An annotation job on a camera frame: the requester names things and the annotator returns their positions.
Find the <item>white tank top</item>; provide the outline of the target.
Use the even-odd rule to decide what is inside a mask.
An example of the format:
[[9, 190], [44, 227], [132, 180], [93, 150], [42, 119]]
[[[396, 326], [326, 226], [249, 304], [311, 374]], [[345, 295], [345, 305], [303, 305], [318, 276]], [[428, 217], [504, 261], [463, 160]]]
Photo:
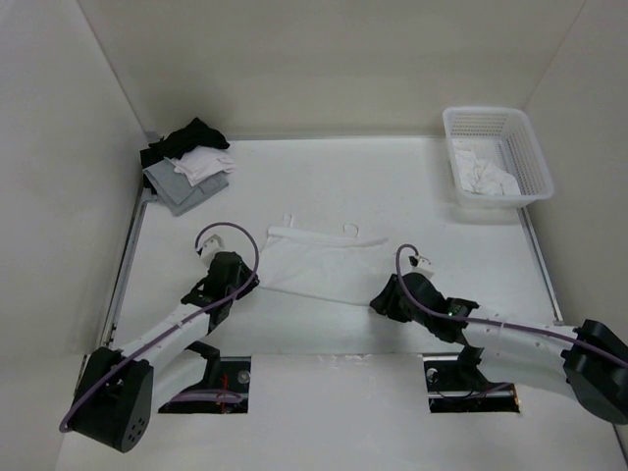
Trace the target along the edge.
[[320, 234], [271, 226], [260, 251], [260, 287], [315, 299], [366, 306], [393, 273], [386, 237]]

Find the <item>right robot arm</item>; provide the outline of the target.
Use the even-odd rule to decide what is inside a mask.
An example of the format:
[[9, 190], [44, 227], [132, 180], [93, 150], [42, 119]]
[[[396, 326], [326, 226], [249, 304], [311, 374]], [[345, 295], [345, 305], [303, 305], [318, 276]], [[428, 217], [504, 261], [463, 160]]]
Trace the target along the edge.
[[370, 306], [462, 345], [454, 373], [466, 388], [527, 385], [573, 399], [605, 422], [627, 422], [627, 345], [601, 322], [517, 324], [475, 301], [443, 296], [418, 273], [391, 276]]

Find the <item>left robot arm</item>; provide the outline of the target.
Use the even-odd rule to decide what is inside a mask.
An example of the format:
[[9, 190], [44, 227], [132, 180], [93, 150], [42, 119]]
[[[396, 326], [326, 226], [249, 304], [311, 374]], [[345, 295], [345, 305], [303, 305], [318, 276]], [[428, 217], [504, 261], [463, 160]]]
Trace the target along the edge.
[[185, 400], [189, 387], [215, 388], [220, 352], [203, 338], [258, 284], [240, 255], [216, 252], [207, 275], [161, 323], [122, 347], [102, 346], [89, 356], [61, 431], [128, 452], [159, 408]]

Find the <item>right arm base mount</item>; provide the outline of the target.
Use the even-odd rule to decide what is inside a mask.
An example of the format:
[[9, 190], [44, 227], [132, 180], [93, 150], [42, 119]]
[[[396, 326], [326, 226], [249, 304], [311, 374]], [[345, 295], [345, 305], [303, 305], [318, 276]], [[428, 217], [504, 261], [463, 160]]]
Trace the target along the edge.
[[423, 357], [431, 413], [519, 413], [515, 387], [492, 383], [479, 371], [481, 348]]

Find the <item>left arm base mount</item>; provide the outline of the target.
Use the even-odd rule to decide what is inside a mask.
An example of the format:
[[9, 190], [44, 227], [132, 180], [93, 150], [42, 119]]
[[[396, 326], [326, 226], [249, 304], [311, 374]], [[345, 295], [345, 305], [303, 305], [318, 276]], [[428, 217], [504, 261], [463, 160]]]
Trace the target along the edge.
[[159, 414], [246, 414], [251, 380], [250, 357], [223, 357], [220, 350], [196, 341], [183, 352], [184, 360], [194, 360], [192, 371], [201, 374], [197, 381], [179, 389], [175, 395], [195, 396], [196, 400], [174, 401], [161, 405]]

